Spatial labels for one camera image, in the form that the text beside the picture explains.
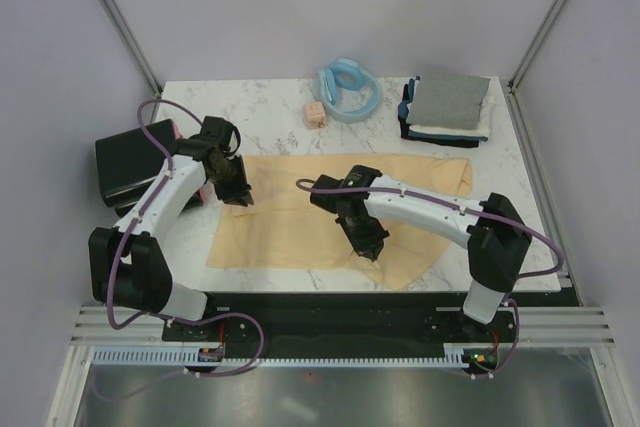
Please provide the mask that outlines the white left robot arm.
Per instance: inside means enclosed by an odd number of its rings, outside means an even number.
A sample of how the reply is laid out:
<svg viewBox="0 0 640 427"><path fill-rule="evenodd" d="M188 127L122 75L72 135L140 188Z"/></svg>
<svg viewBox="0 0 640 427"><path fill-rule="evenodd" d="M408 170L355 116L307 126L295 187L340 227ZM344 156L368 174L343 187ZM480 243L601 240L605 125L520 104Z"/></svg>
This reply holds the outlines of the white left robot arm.
<svg viewBox="0 0 640 427"><path fill-rule="evenodd" d="M219 316L209 310L207 295L174 281L162 242L188 200L205 184L228 205L253 203L242 157L240 135L181 138L145 193L112 228L97 228L89 238L92 290L107 307L112 328L120 330L143 314L184 322L198 340L219 329Z"/></svg>

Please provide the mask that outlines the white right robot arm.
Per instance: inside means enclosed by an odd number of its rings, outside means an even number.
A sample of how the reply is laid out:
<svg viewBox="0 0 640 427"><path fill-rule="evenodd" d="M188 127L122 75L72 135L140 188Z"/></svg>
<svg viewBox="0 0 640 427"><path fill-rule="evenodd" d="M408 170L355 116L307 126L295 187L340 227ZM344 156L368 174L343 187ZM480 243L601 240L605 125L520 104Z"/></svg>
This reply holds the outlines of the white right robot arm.
<svg viewBox="0 0 640 427"><path fill-rule="evenodd" d="M457 199L401 182L356 165L342 179L320 175L310 182L310 202L334 214L356 255L376 261L390 233L384 221L417 227L467 251L472 281L458 315L467 339L483 339L513 291L532 234L508 198Z"/></svg>

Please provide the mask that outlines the black pink drawer organizer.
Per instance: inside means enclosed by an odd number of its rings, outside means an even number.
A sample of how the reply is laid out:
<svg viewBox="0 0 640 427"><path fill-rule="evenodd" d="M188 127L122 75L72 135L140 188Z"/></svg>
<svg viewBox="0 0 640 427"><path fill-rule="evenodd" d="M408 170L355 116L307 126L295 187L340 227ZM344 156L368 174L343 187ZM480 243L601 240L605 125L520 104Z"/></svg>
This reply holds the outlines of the black pink drawer organizer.
<svg viewBox="0 0 640 427"><path fill-rule="evenodd" d="M140 128L97 140L95 157L101 198L119 218L139 201L165 160Z"/></svg>

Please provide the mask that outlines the small pink cube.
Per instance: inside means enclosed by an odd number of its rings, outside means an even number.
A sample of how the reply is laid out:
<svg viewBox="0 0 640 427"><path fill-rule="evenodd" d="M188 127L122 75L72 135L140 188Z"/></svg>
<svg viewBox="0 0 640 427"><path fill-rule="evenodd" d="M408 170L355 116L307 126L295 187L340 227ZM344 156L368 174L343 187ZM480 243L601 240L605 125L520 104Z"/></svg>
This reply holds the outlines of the small pink cube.
<svg viewBox="0 0 640 427"><path fill-rule="evenodd" d="M327 114L321 102L307 103L303 108L303 113L307 129L321 129L327 125Z"/></svg>

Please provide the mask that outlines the yellow t shirt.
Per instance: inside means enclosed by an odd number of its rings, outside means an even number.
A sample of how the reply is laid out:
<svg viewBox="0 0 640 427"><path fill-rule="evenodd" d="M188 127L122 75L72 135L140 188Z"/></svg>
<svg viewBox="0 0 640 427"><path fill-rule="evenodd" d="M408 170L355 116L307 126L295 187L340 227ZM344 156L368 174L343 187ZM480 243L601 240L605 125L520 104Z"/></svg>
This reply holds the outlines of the yellow t shirt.
<svg viewBox="0 0 640 427"><path fill-rule="evenodd" d="M356 165L380 170L409 185L466 197L472 166L466 158L400 154L248 156L244 160L253 205L225 205L207 259L210 268L290 268L359 271L392 290L407 287L448 249L445 238L395 221L375 262L355 254L333 215L313 206L297 188L300 178L345 177Z"/></svg>

